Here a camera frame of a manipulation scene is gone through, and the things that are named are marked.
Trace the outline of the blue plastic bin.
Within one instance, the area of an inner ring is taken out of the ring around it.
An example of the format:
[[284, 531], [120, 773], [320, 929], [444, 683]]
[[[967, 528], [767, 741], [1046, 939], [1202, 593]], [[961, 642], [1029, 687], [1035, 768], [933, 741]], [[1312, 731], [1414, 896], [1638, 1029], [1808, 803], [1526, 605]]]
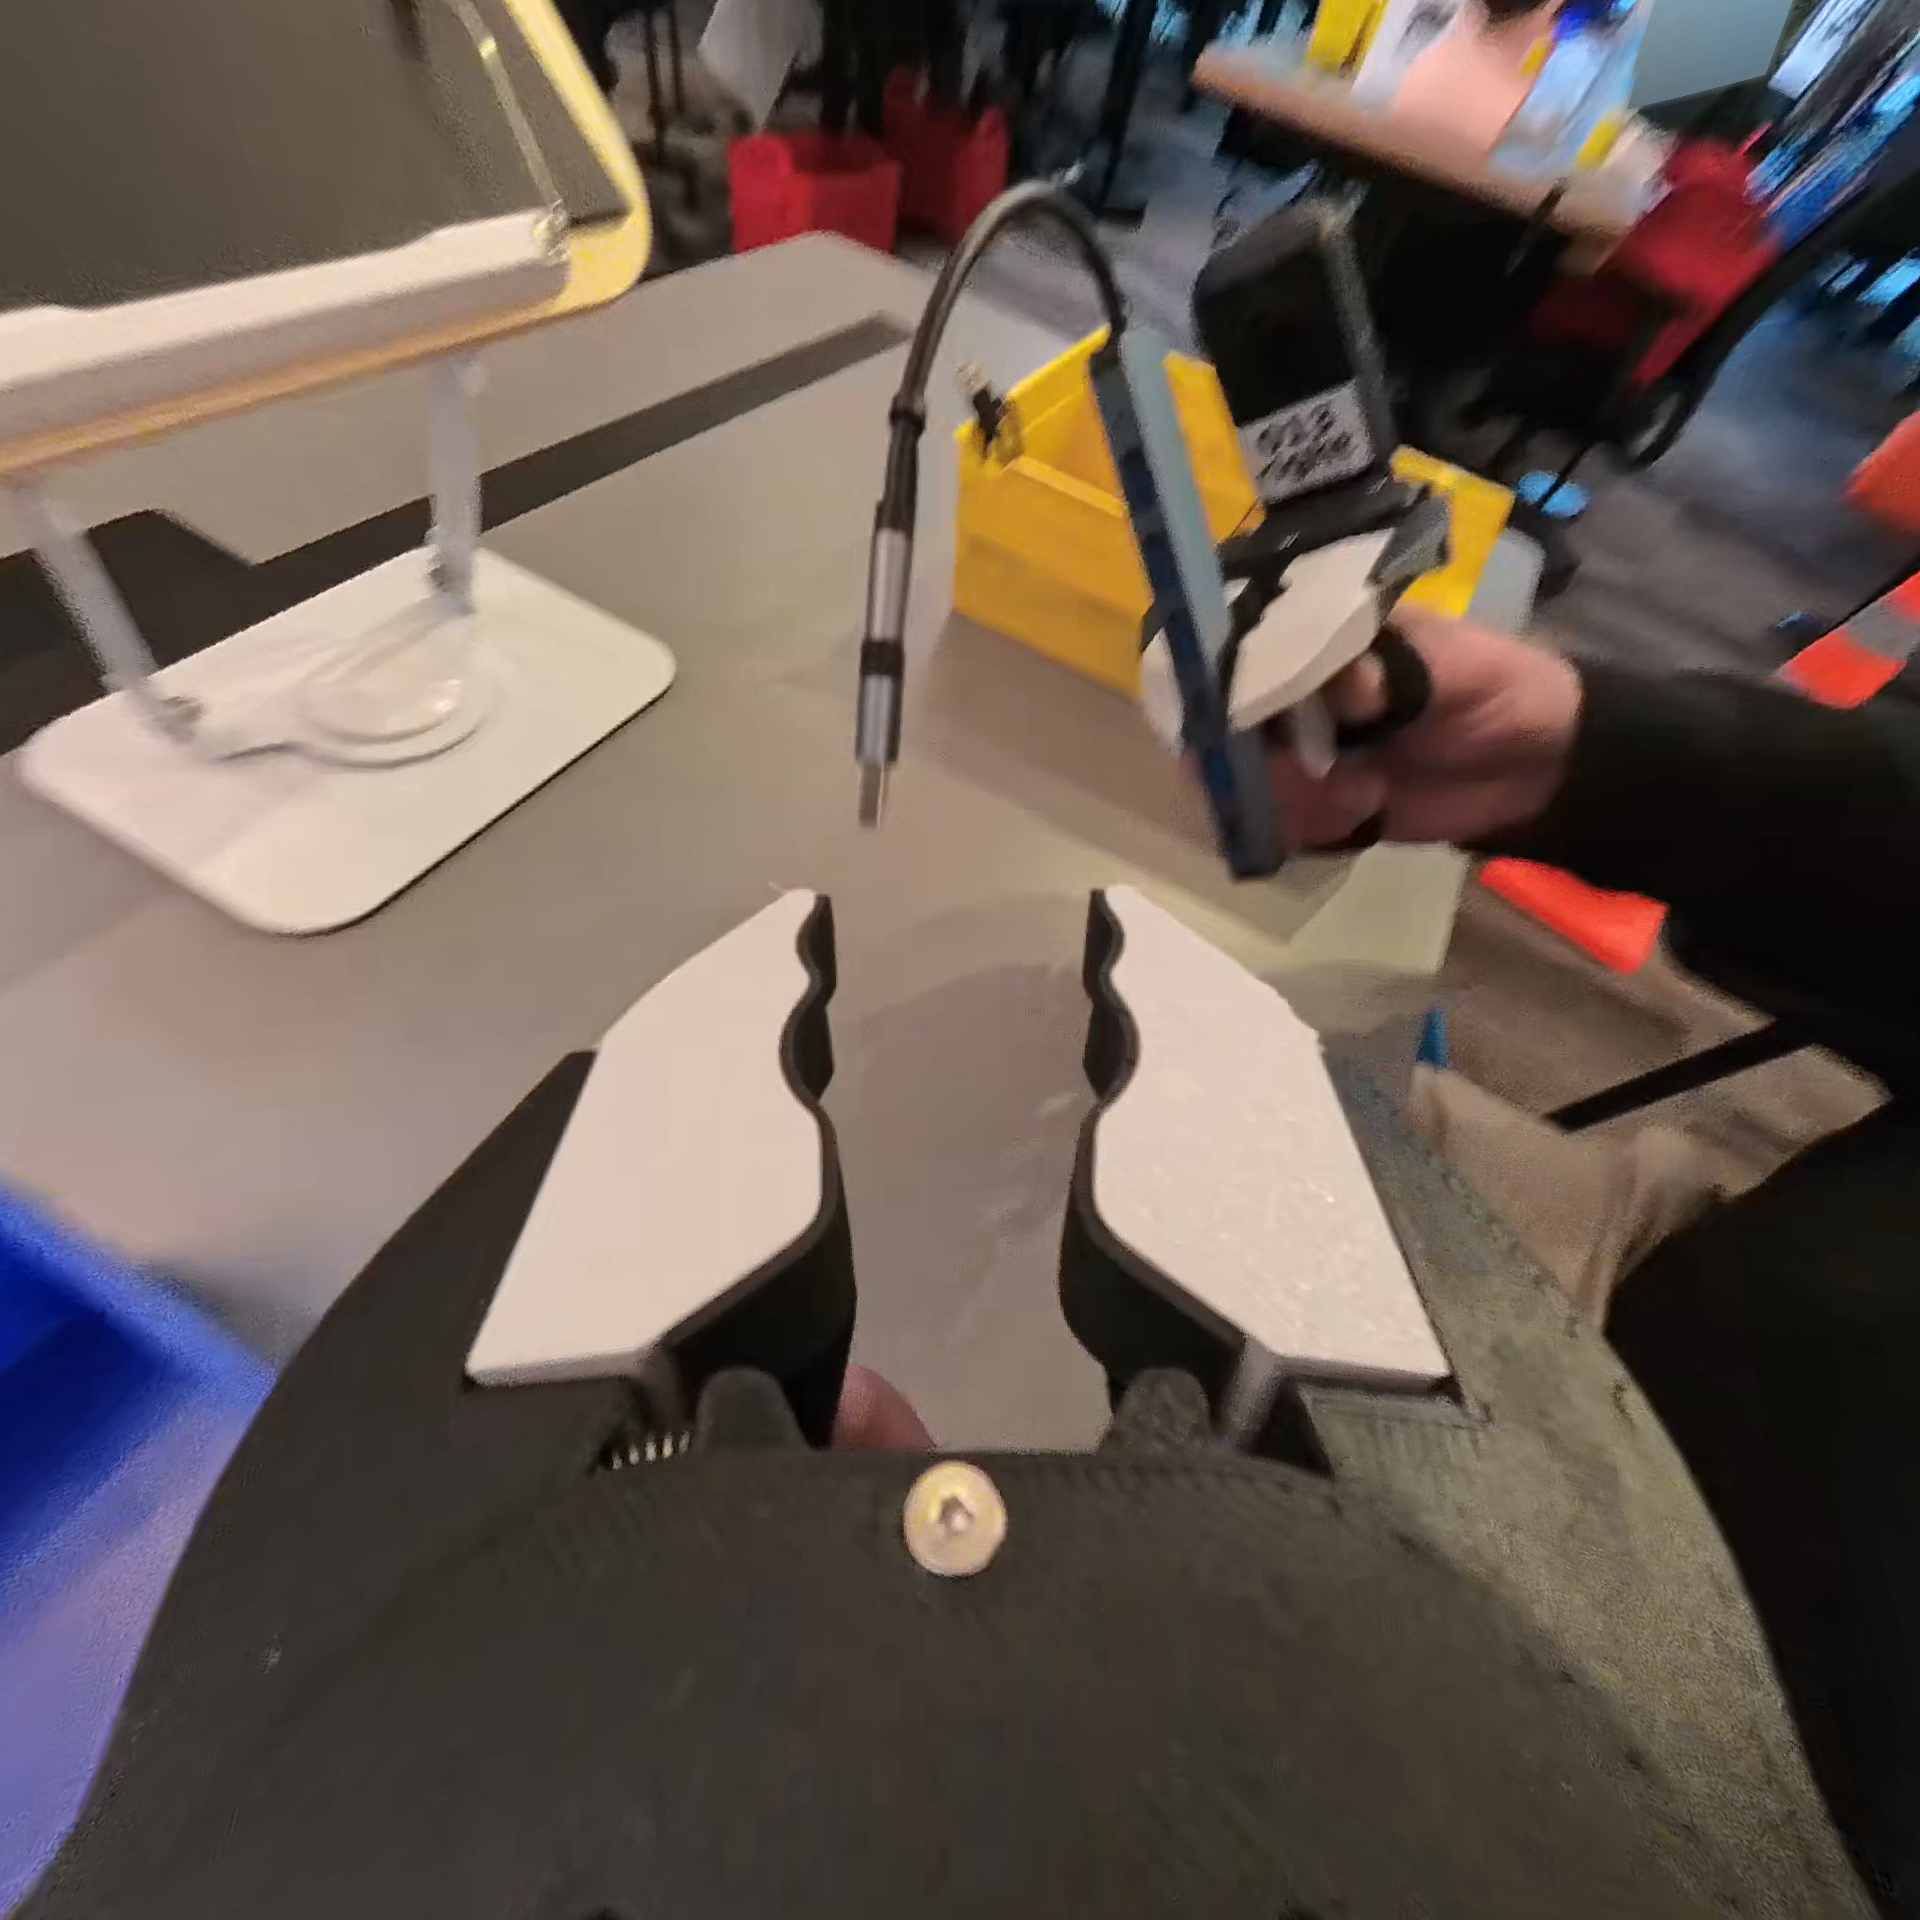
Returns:
[[4, 1667], [131, 1660], [273, 1383], [181, 1284], [4, 1189]]

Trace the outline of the black usb hub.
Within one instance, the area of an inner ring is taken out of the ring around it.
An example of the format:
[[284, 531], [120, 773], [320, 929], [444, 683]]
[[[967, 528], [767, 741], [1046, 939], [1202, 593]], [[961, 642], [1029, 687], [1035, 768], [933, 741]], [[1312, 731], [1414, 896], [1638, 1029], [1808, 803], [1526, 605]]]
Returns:
[[1091, 360], [1093, 398], [1165, 642], [1179, 753], [1189, 762], [1219, 850], [1239, 879], [1284, 867], [1263, 746], [1232, 724], [1236, 615], [1189, 462], [1166, 348], [1115, 323]]

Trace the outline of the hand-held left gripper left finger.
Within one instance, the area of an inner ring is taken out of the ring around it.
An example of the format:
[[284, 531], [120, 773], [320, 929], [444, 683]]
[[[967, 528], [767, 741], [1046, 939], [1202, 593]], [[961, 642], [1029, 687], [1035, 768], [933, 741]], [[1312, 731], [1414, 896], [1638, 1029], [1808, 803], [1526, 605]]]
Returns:
[[784, 891], [599, 1042], [467, 1347], [477, 1383], [728, 1368], [795, 1382], [852, 1340], [852, 1228], [825, 1116], [829, 896]]

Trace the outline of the person's right hand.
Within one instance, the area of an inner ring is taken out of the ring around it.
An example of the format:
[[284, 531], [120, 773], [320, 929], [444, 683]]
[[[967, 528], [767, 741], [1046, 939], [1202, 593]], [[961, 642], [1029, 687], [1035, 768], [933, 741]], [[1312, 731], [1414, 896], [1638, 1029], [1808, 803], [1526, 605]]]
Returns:
[[1394, 632], [1427, 670], [1427, 708], [1373, 746], [1312, 773], [1292, 745], [1270, 749], [1280, 826], [1295, 853], [1349, 843], [1472, 850], [1523, 830], [1554, 797], [1583, 680], [1523, 636], [1402, 608]]

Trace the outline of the wooden background table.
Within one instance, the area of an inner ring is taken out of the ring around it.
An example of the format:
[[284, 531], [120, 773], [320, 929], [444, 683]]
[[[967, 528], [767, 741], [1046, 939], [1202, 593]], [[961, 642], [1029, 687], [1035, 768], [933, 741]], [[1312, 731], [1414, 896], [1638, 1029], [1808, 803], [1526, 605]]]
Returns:
[[1672, 140], [1629, 119], [1597, 164], [1533, 146], [1519, 133], [1522, 94], [1496, 112], [1496, 77], [1444, 33], [1394, 96], [1309, 68], [1295, 38], [1212, 44], [1196, 65], [1202, 96], [1260, 133], [1305, 145], [1355, 177], [1435, 186], [1506, 217], [1614, 246], [1669, 191]]

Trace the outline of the person's black jacket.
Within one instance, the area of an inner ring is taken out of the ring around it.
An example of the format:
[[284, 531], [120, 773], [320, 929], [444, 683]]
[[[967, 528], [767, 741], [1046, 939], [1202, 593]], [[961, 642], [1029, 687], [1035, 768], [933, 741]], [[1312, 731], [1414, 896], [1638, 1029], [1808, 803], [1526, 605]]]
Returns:
[[1886, 1917], [1918, 1914], [1918, 966], [1676, 908], [1682, 962], [1879, 1079], [1883, 1103], [1717, 1199], [1605, 1337], [1689, 1464], [1814, 1779]]

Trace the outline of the person's right forearm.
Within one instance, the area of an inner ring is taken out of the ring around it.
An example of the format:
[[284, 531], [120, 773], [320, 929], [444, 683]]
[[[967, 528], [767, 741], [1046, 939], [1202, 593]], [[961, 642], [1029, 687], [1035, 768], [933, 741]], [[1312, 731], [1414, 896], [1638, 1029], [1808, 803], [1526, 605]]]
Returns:
[[1590, 663], [1567, 773], [1505, 840], [1669, 903], [1727, 991], [1918, 1072], [1918, 705]]

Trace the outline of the yellow plastic bin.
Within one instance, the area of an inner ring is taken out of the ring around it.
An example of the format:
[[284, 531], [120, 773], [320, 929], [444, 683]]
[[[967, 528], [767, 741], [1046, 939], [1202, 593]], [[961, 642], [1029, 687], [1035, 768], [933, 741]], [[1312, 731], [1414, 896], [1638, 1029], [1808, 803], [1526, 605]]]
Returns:
[[[1098, 327], [1012, 384], [995, 450], [977, 425], [958, 442], [958, 561], [953, 608], [1067, 670], [1138, 691], [1148, 575], [1115, 489], [1091, 388]], [[1166, 374], [1215, 542], [1263, 524], [1257, 489], [1210, 363], [1171, 351]], [[1451, 561], [1411, 602], [1468, 615], [1515, 506], [1513, 489], [1402, 448], [1394, 476], [1448, 499]]]

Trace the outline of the white clear tablet stand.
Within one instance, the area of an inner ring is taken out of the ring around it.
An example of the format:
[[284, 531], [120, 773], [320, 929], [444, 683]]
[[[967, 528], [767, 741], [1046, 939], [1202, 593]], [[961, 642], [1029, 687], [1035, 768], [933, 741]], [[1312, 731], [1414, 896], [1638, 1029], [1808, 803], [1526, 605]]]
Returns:
[[[563, 207], [113, 305], [4, 313], [4, 501], [103, 693], [39, 724], [21, 785], [233, 922], [368, 920], [648, 709], [657, 636], [488, 548], [481, 348], [628, 290], [651, 249]], [[52, 473], [325, 384], [426, 368], [429, 535], [160, 664]]]

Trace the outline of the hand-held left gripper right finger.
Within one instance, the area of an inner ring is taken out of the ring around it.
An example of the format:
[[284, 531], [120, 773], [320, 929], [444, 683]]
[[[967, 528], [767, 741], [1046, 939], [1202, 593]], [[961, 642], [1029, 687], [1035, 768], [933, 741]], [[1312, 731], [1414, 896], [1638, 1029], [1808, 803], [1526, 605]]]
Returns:
[[1125, 1383], [1438, 1391], [1454, 1362], [1285, 996], [1137, 886], [1091, 894], [1059, 1257], [1080, 1345]]

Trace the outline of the red plastic bin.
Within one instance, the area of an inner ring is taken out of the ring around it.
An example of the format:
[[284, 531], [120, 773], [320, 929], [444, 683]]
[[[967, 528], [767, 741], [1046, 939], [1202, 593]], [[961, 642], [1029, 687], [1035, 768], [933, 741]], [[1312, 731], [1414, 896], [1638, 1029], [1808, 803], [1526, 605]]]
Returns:
[[841, 234], [896, 251], [903, 167], [866, 133], [762, 130], [728, 145], [732, 251]]
[[900, 225], [950, 249], [1012, 174], [1008, 112], [997, 102], [940, 105], [912, 68], [888, 78], [879, 145], [900, 167]]

